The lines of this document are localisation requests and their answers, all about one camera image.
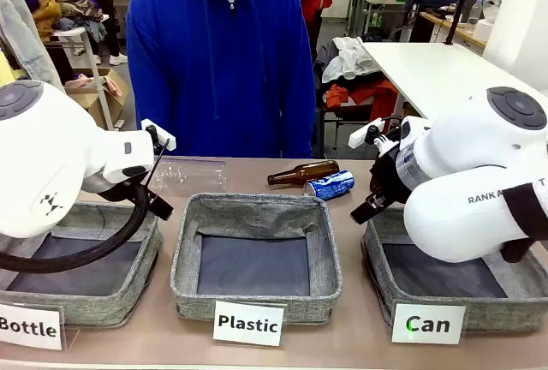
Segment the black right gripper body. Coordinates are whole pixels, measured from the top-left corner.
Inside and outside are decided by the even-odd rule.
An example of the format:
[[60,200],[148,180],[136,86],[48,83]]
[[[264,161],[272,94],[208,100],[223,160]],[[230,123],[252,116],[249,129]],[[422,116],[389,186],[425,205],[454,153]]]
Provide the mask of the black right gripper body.
[[378,155],[371,168],[372,203],[375,206],[391,206],[393,203],[405,204],[411,190],[403,183],[396,170],[396,158],[399,147],[394,146],[383,155]]

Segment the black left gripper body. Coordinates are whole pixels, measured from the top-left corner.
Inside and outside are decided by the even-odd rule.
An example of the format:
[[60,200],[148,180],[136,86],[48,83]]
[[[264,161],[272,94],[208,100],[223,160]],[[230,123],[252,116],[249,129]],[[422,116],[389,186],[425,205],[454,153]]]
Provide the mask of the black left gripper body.
[[139,174],[134,174],[129,179],[117,183],[114,187],[104,191],[102,198],[110,202],[121,202],[129,200],[136,206],[143,206],[147,210],[151,209],[151,193],[144,179],[149,171],[144,170]]

